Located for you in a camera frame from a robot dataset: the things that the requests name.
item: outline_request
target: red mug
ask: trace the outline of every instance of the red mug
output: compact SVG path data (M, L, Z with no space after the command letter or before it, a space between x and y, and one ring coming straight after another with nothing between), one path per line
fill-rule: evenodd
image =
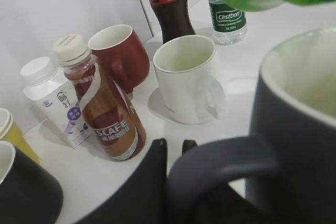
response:
M133 28L116 25L105 28L88 42L107 77L126 93L143 82L149 73L149 58Z

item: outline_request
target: mug handle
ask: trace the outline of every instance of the mug handle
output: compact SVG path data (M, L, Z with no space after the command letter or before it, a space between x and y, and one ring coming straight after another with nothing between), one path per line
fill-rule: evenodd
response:
M217 117L221 118L222 116L224 116L225 93L220 82L213 76L207 74L204 75L200 80L200 85L202 86L203 90L207 90L210 93L212 100L215 104Z
M220 185L240 178L272 176L277 171L275 153L259 136L221 140L193 148L175 162L167 178L168 224L187 223L188 210L196 200ZM247 201L244 205L252 209ZM257 209L249 212L261 220Z
M121 57L116 57L116 59L112 61L111 67L117 83L121 84L121 89L127 94L132 93L133 84L125 72Z

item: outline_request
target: yellow mug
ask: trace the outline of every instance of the yellow mug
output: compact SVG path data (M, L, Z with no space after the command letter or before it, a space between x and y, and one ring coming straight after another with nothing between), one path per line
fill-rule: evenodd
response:
M28 157L39 163L39 158L24 139L23 134L14 122L13 115L7 110L0 108L0 140L12 143Z

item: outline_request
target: dark gray mug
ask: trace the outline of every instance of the dark gray mug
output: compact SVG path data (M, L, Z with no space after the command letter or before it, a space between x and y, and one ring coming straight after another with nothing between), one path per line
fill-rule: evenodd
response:
M172 167L171 223L183 223L200 197L239 178L247 179L247 199L276 220L336 223L335 41L336 28L314 30L268 53L250 136L196 147Z
M0 141L0 223L53 224L62 205L57 180L11 143Z

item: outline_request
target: white plastic bottle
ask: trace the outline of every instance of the white plastic bottle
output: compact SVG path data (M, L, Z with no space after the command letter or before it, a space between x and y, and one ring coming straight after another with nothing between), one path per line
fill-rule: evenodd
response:
M24 94L44 112L69 146L77 147L91 134L72 83L48 57L27 63L20 74L27 82Z

